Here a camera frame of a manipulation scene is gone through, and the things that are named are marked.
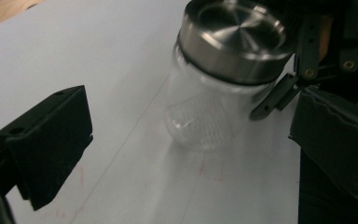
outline metal lid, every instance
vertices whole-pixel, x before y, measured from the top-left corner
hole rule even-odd
[[[178,42],[199,69],[242,85],[275,80],[294,52],[292,36],[266,7],[241,0],[190,2]]]

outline white table surface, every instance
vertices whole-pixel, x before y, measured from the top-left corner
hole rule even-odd
[[[56,199],[18,223],[291,224],[296,104],[249,123],[234,147],[176,145],[163,109],[184,0],[48,0],[0,24],[0,129],[55,91],[85,85],[94,141]]]

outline line on surface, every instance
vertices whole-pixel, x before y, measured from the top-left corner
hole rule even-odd
[[[153,102],[155,101],[156,97],[158,96],[159,92],[161,91],[162,87],[164,86],[164,84],[167,82],[168,79],[167,75],[164,78],[164,81],[161,83],[161,85],[158,88],[158,91],[155,93],[155,95],[153,96],[153,98],[151,99],[150,103],[147,105],[147,107],[145,108],[144,112],[142,113],[142,115],[138,118],[138,120],[136,120],[135,124],[133,125],[133,127],[130,130],[130,133],[128,134],[128,136],[126,137],[126,139],[124,140],[123,144],[121,144],[120,148],[118,149],[117,153],[115,154],[115,156],[113,157],[113,159],[109,162],[109,164],[107,165],[106,169],[103,171],[103,174],[101,175],[101,177],[98,179],[97,183],[95,183],[95,185],[92,187],[91,191],[89,192],[89,195],[87,196],[86,200],[82,203],[81,207],[84,207],[84,205],[86,204],[86,202],[90,199],[91,194],[94,192],[94,190],[97,188],[97,186],[100,184],[101,180],[103,179],[103,177],[105,176],[106,172],[109,170],[109,168],[112,166],[113,161],[116,159],[116,156],[119,154],[119,152],[121,151],[121,149],[126,145],[127,141],[130,139],[130,136],[132,135],[133,131],[135,130],[136,126],[138,126],[138,123],[141,121],[141,119],[144,117],[146,111],[149,109],[149,107],[153,104]],[[76,213],[74,215],[74,217],[71,219],[71,221],[69,222],[70,224],[74,223],[74,221],[76,220],[78,213]]]
[[[197,183],[199,183],[200,175],[201,175],[201,173],[199,173],[199,175],[197,176],[196,183],[194,183],[194,187],[193,187],[193,189],[191,190],[190,198],[188,199],[185,212],[183,213],[182,220],[181,220],[181,222],[180,222],[181,224],[183,224],[183,221],[185,221],[185,216],[186,216],[188,207],[190,206],[191,199],[193,198],[194,191],[196,191]]]

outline screw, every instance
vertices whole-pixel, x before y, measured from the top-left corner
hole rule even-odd
[[[346,61],[344,64],[342,64],[343,67],[347,70],[351,70],[354,67],[353,61]]]
[[[314,79],[314,78],[316,78],[315,70],[313,70],[312,68],[309,68],[309,69],[305,70],[305,73],[304,73],[303,77],[305,79]]]

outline glass jar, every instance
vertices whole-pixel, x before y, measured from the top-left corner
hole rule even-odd
[[[227,147],[294,52],[291,33],[252,1],[189,2],[173,49],[165,123],[179,143]]]
[[[177,44],[169,79],[167,130],[178,143],[200,150],[228,147],[274,86],[235,85],[211,77],[188,62]]]

